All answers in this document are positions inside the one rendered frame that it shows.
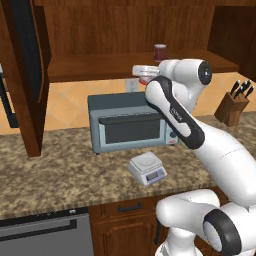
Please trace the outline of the white digital scale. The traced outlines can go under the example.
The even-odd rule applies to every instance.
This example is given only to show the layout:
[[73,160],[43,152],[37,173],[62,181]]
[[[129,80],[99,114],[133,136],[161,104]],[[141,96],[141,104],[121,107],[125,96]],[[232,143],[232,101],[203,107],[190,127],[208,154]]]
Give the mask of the white digital scale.
[[151,185],[167,176],[162,161],[151,151],[132,158],[128,169],[144,186]]

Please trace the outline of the brown wooden knife block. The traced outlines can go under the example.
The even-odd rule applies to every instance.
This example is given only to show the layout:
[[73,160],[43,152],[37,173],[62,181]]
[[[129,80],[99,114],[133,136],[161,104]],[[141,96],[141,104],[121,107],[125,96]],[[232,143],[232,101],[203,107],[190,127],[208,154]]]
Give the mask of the brown wooden knife block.
[[243,94],[239,94],[234,98],[227,92],[215,111],[214,116],[227,127],[237,126],[239,124],[240,115],[248,103],[249,99]]

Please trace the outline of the wooden wall cabinet shelf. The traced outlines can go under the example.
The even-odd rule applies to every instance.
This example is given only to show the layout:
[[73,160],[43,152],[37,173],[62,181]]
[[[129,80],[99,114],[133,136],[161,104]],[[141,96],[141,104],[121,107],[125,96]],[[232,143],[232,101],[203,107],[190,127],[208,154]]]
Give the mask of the wooden wall cabinet shelf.
[[209,0],[34,0],[49,36],[52,82],[120,79],[152,65],[154,45],[168,58],[200,58],[215,73],[238,66],[207,49],[215,3]]

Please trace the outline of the grey toaster oven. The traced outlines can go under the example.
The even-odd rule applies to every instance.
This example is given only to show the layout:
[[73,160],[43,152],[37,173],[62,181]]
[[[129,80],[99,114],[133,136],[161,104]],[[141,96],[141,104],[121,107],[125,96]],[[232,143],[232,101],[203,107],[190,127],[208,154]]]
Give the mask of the grey toaster oven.
[[136,148],[175,145],[178,137],[162,117],[160,120],[103,125],[98,119],[120,115],[158,113],[144,92],[88,96],[92,150],[96,154]]

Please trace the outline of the wooden drawer front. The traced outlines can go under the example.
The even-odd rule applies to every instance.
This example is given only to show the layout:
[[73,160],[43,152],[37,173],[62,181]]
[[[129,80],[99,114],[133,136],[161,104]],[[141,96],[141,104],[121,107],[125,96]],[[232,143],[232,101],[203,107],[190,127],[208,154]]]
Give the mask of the wooden drawer front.
[[133,200],[125,200],[115,203],[107,203],[100,207],[102,217],[120,217],[149,213],[155,210],[156,198],[146,197]]

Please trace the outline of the dark red jam jar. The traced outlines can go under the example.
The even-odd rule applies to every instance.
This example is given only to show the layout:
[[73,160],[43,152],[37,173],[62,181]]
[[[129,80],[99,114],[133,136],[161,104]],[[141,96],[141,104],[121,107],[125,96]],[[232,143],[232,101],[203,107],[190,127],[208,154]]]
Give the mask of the dark red jam jar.
[[165,44],[155,44],[154,45],[154,60],[156,62],[161,62],[166,58],[167,46]]

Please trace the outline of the wooden cabinet door with glass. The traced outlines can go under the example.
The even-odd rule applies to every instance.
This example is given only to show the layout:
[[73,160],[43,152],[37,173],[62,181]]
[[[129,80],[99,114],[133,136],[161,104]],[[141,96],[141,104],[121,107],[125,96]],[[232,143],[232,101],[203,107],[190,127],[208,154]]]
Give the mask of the wooden cabinet door with glass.
[[35,0],[0,0],[0,99],[30,157],[41,154],[50,60],[44,9]]

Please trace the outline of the white wall outlet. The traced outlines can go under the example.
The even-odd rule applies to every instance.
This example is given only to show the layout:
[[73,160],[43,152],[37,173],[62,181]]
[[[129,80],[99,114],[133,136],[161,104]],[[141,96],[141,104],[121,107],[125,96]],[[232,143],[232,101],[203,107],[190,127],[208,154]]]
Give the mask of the white wall outlet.
[[126,80],[126,92],[133,93],[138,91],[139,80],[137,78],[129,78]]

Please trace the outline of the dark wooden cabinet door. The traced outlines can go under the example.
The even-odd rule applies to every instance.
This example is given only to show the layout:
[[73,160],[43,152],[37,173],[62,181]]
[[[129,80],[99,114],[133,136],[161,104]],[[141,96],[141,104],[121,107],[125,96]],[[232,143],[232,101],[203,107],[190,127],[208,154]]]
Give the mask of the dark wooden cabinet door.
[[216,6],[208,50],[236,64],[241,75],[256,82],[256,4]]

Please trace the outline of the grey dishwasher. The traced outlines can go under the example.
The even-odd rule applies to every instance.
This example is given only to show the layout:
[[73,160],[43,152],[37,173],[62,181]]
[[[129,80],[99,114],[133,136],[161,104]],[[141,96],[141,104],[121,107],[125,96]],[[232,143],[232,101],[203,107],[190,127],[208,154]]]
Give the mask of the grey dishwasher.
[[59,226],[77,228],[0,242],[0,256],[94,256],[87,207],[0,220],[0,237]]

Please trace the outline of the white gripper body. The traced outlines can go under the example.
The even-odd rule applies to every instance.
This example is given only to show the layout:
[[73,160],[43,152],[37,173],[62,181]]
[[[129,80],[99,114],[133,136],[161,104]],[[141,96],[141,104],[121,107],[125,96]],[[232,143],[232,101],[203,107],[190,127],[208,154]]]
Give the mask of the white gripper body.
[[159,75],[159,68],[157,66],[148,65],[134,65],[132,67],[132,75],[140,78],[156,77]]

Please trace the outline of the wooden base cupboard door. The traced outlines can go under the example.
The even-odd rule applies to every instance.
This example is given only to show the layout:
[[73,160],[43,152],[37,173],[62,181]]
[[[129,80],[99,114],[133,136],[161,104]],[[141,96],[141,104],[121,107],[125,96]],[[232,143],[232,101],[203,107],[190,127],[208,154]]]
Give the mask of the wooden base cupboard door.
[[91,225],[94,256],[155,256],[167,237],[160,228],[159,242],[154,243],[157,220],[154,214],[111,220]]

